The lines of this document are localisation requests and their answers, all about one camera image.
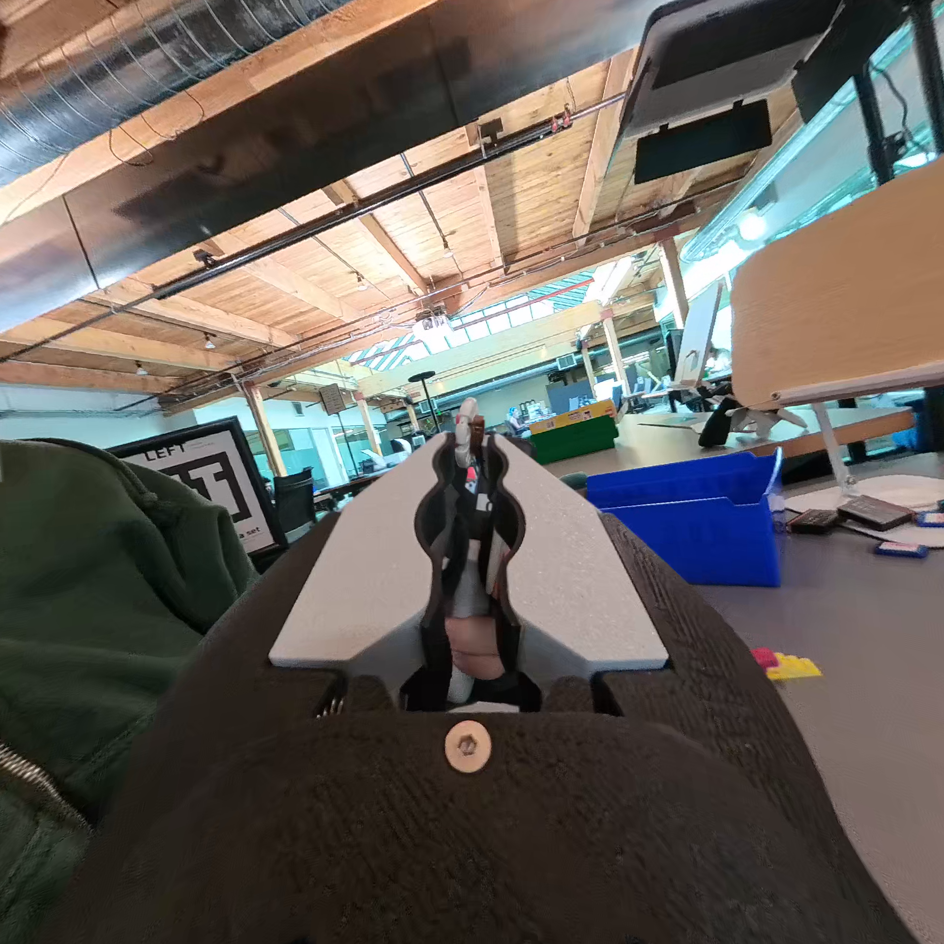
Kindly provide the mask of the grey backed monitor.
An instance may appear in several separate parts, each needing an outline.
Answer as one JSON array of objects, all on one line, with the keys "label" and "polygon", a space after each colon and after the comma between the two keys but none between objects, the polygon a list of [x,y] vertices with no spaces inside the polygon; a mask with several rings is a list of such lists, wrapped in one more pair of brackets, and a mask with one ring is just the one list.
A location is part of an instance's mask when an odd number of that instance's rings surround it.
[{"label": "grey backed monitor", "polygon": [[766,148],[767,98],[819,44],[840,2],[678,1],[649,15],[619,128],[640,186]]}]

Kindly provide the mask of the pink and yellow lego assembly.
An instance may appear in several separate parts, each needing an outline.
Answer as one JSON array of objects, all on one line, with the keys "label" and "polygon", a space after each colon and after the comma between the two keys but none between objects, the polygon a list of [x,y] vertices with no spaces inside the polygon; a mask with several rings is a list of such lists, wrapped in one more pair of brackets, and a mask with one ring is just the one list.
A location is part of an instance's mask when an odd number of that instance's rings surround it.
[{"label": "pink and yellow lego assembly", "polygon": [[772,681],[820,678],[820,668],[810,659],[774,651],[766,647],[750,651],[754,661]]}]

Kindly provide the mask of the blue plastic bin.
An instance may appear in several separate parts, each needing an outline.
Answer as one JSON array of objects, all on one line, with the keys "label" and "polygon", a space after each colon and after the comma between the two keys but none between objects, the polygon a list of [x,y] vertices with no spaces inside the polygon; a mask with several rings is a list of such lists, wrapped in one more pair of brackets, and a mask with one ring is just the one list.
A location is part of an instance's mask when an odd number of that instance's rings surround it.
[{"label": "blue plastic bin", "polygon": [[778,587],[771,504],[784,453],[749,451],[590,476],[587,499],[690,584]]}]

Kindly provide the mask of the black pouch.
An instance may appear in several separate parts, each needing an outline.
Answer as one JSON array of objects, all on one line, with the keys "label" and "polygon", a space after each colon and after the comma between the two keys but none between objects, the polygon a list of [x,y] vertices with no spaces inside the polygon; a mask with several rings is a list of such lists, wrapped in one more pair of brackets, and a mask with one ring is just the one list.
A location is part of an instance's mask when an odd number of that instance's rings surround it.
[{"label": "black pouch", "polygon": [[703,426],[699,435],[699,446],[703,449],[725,446],[733,424],[731,412],[740,409],[741,404],[735,398],[723,397]]}]

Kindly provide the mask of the black floor lamp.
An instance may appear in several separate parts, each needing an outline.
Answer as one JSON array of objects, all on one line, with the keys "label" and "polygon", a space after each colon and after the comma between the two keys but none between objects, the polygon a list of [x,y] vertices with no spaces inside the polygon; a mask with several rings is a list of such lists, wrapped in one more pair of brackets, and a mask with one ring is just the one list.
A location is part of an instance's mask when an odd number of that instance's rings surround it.
[{"label": "black floor lamp", "polygon": [[423,394],[423,399],[426,402],[428,407],[428,413],[430,415],[431,423],[435,433],[441,432],[441,425],[438,418],[437,409],[432,401],[428,382],[434,379],[436,372],[434,370],[423,370],[417,373],[412,374],[408,377],[409,384],[420,384]]}]

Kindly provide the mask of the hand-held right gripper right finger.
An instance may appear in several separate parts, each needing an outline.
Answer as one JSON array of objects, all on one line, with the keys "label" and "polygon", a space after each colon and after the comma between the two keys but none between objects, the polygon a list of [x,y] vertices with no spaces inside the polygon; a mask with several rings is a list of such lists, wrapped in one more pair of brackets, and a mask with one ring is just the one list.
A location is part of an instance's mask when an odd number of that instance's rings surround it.
[{"label": "hand-held right gripper right finger", "polygon": [[599,513],[501,435],[491,439],[491,591],[524,710],[592,710],[607,674],[668,667],[666,644]]}]

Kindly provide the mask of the black office chair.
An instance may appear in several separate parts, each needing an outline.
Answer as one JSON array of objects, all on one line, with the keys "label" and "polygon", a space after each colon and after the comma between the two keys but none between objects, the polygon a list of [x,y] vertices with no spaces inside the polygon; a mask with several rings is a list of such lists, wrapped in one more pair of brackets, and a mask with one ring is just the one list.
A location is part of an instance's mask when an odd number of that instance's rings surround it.
[{"label": "black office chair", "polygon": [[286,533],[309,527],[316,520],[312,468],[277,476],[273,481],[278,524]]}]

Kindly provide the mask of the green zip jacket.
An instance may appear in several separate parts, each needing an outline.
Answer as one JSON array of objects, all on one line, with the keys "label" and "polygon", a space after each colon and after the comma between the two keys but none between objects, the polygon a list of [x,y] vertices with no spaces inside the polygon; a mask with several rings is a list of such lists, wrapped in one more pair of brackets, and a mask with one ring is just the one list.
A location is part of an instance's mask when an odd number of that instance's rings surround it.
[{"label": "green zip jacket", "polygon": [[258,579],[230,513],[63,440],[2,441],[1,940],[33,942],[131,749]]}]

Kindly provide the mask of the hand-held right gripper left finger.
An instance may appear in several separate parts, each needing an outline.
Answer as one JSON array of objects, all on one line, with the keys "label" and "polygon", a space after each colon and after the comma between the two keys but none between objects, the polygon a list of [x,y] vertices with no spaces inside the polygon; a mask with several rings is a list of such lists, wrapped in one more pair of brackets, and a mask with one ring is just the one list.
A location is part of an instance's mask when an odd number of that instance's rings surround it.
[{"label": "hand-held right gripper left finger", "polygon": [[340,513],[269,650],[274,667],[376,677],[395,698],[422,665],[433,566],[416,515],[449,442],[436,434]]}]

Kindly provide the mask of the white desktop monitor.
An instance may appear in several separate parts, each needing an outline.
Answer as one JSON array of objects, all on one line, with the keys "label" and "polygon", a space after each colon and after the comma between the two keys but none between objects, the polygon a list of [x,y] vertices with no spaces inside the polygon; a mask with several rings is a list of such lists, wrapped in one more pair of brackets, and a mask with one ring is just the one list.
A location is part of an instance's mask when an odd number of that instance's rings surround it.
[{"label": "white desktop monitor", "polygon": [[689,313],[682,330],[672,391],[694,390],[702,382],[716,315],[726,289],[724,279],[717,279],[689,303]]}]

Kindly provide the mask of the green plastic bin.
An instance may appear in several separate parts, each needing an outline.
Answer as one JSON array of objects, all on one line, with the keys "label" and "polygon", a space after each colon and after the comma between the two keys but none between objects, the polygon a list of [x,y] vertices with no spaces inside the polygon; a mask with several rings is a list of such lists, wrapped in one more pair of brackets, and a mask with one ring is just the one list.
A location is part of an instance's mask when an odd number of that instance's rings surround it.
[{"label": "green plastic bin", "polygon": [[615,447],[619,429],[609,415],[534,433],[530,439],[533,457],[538,464],[549,466],[584,455]]}]

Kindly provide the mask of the wooden board on white stand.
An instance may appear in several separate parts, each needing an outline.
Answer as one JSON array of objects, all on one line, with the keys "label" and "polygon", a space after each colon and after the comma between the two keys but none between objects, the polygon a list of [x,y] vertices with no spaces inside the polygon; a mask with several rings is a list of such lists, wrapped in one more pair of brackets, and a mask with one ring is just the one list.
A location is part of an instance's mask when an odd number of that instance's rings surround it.
[{"label": "wooden board on white stand", "polygon": [[810,405],[846,499],[826,402],[943,381],[943,162],[880,185],[748,258],[731,289],[733,393]]}]

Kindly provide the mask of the yellow lego box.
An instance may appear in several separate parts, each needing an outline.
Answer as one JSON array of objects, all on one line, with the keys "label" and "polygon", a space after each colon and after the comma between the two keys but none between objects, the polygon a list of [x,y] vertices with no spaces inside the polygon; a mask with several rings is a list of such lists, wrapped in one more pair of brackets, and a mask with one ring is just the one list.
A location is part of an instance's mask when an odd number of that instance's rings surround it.
[{"label": "yellow lego box", "polygon": [[597,401],[584,406],[577,407],[569,412],[556,414],[544,419],[539,419],[528,424],[528,430],[532,436],[547,433],[549,431],[560,430],[566,427],[580,424],[592,419],[608,416],[614,421],[617,419],[618,410],[613,401],[608,399]]}]

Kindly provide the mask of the person's left hand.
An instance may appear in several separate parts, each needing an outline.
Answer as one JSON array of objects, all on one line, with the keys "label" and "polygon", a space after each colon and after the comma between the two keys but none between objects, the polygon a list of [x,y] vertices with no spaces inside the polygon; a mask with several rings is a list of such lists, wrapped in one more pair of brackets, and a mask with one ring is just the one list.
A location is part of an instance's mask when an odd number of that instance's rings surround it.
[{"label": "person's left hand", "polygon": [[448,617],[444,620],[444,628],[456,669],[473,679],[502,677],[505,668],[499,652],[497,622],[493,617]]}]

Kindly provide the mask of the black ventilation duct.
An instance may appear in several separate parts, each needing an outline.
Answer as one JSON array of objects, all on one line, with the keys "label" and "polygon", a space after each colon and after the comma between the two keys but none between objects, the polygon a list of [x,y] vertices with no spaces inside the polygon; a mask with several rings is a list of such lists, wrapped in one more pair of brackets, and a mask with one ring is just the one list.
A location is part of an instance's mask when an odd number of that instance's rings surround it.
[{"label": "black ventilation duct", "polygon": [[346,5],[128,2],[2,79],[2,185]]}]

